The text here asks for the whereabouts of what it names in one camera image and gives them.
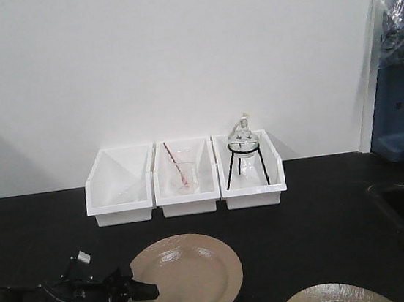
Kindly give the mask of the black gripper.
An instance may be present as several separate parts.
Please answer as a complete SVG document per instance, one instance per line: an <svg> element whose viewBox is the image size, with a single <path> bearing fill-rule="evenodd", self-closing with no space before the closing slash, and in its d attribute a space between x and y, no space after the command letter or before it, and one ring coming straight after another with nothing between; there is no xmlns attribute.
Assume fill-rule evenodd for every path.
<svg viewBox="0 0 404 302"><path fill-rule="evenodd" d="M128 302L156 300L159 289L155 284L132 279L129 266L119 267L104 279L79 277L72 273L61 275L54 285L40 284L41 302Z"/></svg>

